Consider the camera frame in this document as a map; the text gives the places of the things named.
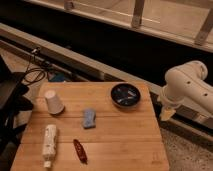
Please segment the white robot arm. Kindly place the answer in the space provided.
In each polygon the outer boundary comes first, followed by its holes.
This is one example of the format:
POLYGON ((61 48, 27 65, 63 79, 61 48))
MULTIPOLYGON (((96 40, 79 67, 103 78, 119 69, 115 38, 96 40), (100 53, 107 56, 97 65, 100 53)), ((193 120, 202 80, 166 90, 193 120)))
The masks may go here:
POLYGON ((205 82, 207 75, 206 65, 198 60, 170 68, 165 73, 166 85, 158 96, 162 104, 160 119, 168 121, 185 98, 213 114, 213 86, 205 82))

